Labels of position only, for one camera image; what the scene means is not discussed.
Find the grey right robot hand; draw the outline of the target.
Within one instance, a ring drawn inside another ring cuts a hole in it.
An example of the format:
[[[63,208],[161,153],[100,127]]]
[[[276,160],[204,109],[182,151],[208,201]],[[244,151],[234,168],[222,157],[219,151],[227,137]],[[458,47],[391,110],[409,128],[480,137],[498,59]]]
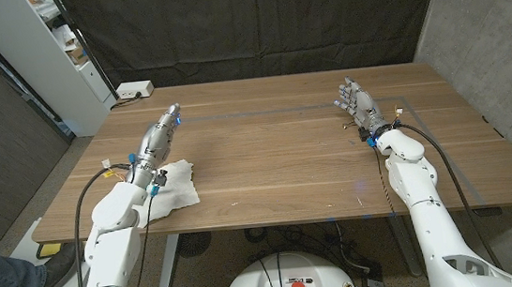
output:
[[[344,81],[345,84],[339,87],[340,99],[335,100],[334,104],[351,115],[353,120],[343,127],[356,125],[362,142],[369,138],[377,139],[391,128],[390,124],[384,119],[371,95],[364,91],[361,85],[348,76]]]

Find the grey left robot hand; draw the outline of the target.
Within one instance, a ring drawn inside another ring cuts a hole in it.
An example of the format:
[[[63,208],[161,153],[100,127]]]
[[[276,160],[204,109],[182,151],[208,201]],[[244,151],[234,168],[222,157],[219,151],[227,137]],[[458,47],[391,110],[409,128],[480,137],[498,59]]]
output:
[[[180,109],[179,103],[172,104],[145,132],[128,172],[130,184],[145,189],[153,180],[153,172],[170,154],[174,131],[180,124]]]

